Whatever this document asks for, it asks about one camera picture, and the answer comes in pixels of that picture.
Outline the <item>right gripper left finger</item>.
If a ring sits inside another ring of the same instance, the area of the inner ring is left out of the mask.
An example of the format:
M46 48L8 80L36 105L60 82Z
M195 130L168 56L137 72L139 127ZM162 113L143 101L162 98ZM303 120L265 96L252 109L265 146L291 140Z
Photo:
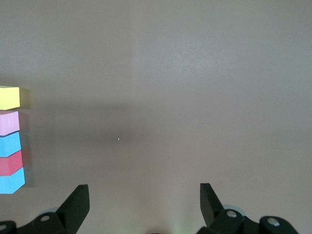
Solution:
M90 211L89 187L78 185L55 212L43 213L17 227L12 220L0 222L2 234L76 234Z

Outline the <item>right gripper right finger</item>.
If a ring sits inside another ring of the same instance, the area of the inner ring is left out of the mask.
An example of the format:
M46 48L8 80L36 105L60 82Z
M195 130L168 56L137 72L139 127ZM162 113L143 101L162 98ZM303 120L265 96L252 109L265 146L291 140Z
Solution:
M200 184L200 209L206 226L199 234L297 234L298 231L285 219L263 216L252 221L234 209L225 209L211 184Z

